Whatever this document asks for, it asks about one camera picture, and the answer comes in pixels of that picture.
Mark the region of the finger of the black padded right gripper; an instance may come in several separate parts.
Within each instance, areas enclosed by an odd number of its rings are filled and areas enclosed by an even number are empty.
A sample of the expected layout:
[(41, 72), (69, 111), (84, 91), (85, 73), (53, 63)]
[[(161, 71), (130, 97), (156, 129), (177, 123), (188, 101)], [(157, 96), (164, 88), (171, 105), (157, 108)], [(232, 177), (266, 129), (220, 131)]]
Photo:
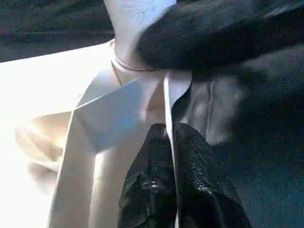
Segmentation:
[(301, 0), (198, 0), (174, 4), (139, 37), (153, 69), (239, 63), (304, 41)]

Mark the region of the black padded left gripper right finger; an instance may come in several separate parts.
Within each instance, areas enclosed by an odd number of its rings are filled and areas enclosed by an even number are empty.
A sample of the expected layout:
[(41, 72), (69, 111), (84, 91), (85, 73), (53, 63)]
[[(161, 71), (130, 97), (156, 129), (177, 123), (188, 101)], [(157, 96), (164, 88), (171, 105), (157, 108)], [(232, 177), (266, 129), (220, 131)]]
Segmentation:
[(181, 228), (249, 228), (250, 221), (229, 177), (202, 135), (185, 123), (174, 127)]

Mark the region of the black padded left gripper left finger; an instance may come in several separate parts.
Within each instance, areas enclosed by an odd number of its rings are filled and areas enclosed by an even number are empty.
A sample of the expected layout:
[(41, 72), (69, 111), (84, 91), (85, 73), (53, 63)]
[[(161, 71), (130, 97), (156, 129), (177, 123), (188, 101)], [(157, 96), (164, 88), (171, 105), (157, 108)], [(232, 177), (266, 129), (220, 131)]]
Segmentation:
[(125, 177), (119, 228), (172, 228), (177, 214), (171, 144), (162, 123), (153, 124)]

